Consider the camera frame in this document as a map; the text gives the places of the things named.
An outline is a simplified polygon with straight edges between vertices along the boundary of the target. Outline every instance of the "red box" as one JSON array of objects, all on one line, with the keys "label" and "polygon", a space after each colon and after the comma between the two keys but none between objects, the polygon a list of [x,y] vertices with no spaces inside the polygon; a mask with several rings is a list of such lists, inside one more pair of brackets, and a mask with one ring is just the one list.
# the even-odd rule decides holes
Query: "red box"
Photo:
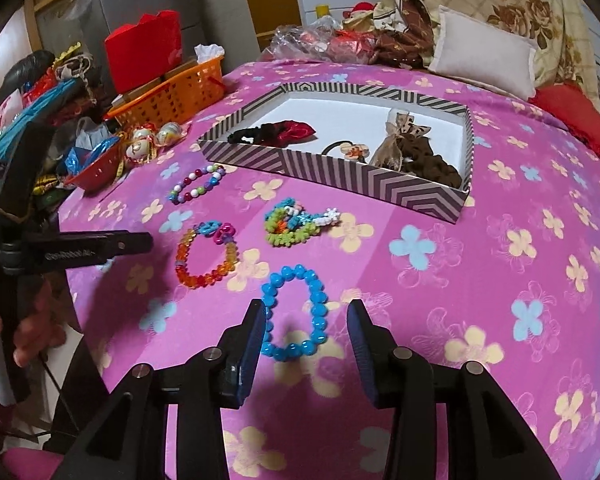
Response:
[{"label": "red box", "polygon": [[116,91],[128,92],[182,62],[180,16],[175,10],[144,14],[137,25],[114,30],[104,45]]}]

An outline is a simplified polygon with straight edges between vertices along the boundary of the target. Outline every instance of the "bed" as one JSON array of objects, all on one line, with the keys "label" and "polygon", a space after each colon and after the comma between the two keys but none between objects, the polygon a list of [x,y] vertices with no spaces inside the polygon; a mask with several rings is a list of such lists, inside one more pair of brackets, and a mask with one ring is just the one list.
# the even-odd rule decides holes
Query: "bed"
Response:
[{"label": "bed", "polygon": [[[232,167],[208,196],[178,208],[167,201],[174,181],[204,164],[196,142],[200,135],[273,87],[295,81],[395,86],[468,105],[474,115],[474,177],[458,223]],[[595,478],[600,472],[597,156],[538,108],[423,72],[249,63],[225,82],[234,91],[196,115],[188,136],[172,150],[100,196],[83,197],[77,190],[61,207],[63,231],[147,230],[154,236],[151,254],[68,272],[84,336],[107,386],[115,386],[136,363],[168,367],[215,344],[260,296],[270,272],[302,263],[325,283],[329,339],[316,355],[296,362],[262,357],[244,407],[222,412],[231,478],[382,476],[392,414],[373,409],[360,387],[345,319],[354,298],[362,298],[372,320],[390,328],[399,344],[430,362],[483,363],[562,478]],[[310,210],[336,207],[342,223],[307,244],[273,248],[264,239],[264,213],[286,197]],[[187,226],[209,219],[234,224],[240,263],[222,282],[192,291],[179,285],[174,273],[176,246]],[[432,241],[434,251],[421,240]],[[220,263],[214,244],[194,243],[192,271]],[[392,254],[400,243],[410,244],[410,254]],[[306,337],[305,299],[299,283],[281,291],[275,340]],[[170,423],[170,478],[174,436]],[[445,479],[442,439],[438,460],[439,478]]]}]

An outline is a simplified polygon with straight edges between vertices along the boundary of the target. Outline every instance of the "multicolored beaded bracelet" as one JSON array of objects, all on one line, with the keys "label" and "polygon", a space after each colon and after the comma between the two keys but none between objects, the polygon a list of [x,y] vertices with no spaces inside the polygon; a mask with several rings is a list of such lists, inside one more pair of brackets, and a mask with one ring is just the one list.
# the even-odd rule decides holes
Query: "multicolored beaded bracelet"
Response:
[{"label": "multicolored beaded bracelet", "polygon": [[[210,173],[211,178],[207,180],[204,186],[199,186],[191,192],[186,192],[184,196],[179,196],[180,192],[186,188],[189,184],[191,184],[197,178],[200,178],[204,174]],[[186,176],[182,182],[177,183],[173,186],[173,190],[167,196],[167,200],[169,200],[173,205],[182,204],[183,202],[189,202],[196,197],[204,195],[207,191],[211,191],[215,186],[220,184],[222,177],[224,177],[226,171],[224,170],[224,166],[220,166],[218,164],[210,164],[209,166],[203,166],[193,173],[189,173],[189,176]]]},{"label": "multicolored beaded bracelet", "polygon": [[[203,235],[207,238],[213,237],[217,245],[224,244],[225,256],[224,262],[210,273],[195,276],[187,272],[187,259],[189,257],[189,247],[198,235]],[[234,226],[229,223],[221,224],[217,220],[203,222],[189,229],[180,240],[178,251],[176,252],[176,275],[179,282],[189,288],[213,285],[234,270],[235,263],[238,261],[238,249],[235,245],[234,235]]]},{"label": "multicolored beaded bracelet", "polygon": [[319,235],[321,227],[336,225],[340,221],[340,213],[333,208],[323,214],[309,214],[301,203],[285,198],[264,218],[267,242],[274,247],[291,247]]},{"label": "multicolored beaded bracelet", "polygon": [[[278,303],[276,299],[278,289],[294,278],[304,280],[309,286],[309,299],[312,302],[311,324],[314,330],[311,332],[309,339],[302,341],[302,343],[289,343],[286,347],[282,348],[271,342],[271,331],[273,330],[271,318],[273,317],[273,308]],[[321,345],[328,339],[328,336],[324,332],[324,329],[327,327],[327,320],[324,316],[329,311],[325,305],[328,298],[323,288],[324,285],[318,279],[316,273],[313,270],[305,269],[300,264],[297,264],[293,269],[289,266],[284,266],[280,269],[280,273],[274,272],[270,275],[269,282],[262,285],[262,303],[264,303],[265,318],[267,319],[264,339],[260,348],[262,355],[273,357],[276,361],[282,362],[298,359],[303,355],[314,355],[318,351],[318,345]]]}]

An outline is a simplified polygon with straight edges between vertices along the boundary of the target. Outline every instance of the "metal screw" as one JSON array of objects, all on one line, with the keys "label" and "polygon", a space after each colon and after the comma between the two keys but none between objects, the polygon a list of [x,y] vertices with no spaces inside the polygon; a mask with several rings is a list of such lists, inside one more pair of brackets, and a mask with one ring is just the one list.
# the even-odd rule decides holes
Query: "metal screw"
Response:
[{"label": "metal screw", "polygon": [[215,361],[222,357],[222,350],[217,346],[211,346],[202,352],[202,357],[207,361]]},{"label": "metal screw", "polygon": [[484,367],[478,361],[469,361],[466,364],[466,371],[473,375],[480,375]]},{"label": "metal screw", "polygon": [[141,379],[143,377],[146,377],[151,370],[151,366],[149,366],[146,363],[142,363],[132,368],[131,375],[133,375],[133,377],[135,377],[136,379]]},{"label": "metal screw", "polygon": [[413,352],[409,350],[406,346],[397,346],[394,348],[394,356],[398,359],[411,359],[413,357]]}]

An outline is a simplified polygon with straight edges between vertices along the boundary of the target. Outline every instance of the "striped box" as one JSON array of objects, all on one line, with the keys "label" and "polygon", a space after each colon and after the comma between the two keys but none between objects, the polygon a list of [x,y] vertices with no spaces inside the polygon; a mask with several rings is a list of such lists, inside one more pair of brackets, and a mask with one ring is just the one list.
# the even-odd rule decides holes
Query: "striped box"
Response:
[{"label": "striped box", "polygon": [[[461,189],[431,182],[413,175],[360,164],[351,160],[289,148],[252,144],[229,144],[219,140],[249,114],[289,92],[332,92],[355,94],[419,105],[435,110],[432,114],[453,114],[462,119],[465,135],[465,165]],[[198,143],[207,160],[253,170],[279,173],[326,186],[372,196],[395,205],[456,223],[471,189],[474,168],[474,128],[471,112],[461,104],[397,88],[346,83],[288,83],[264,94],[235,111],[200,137]]]}]

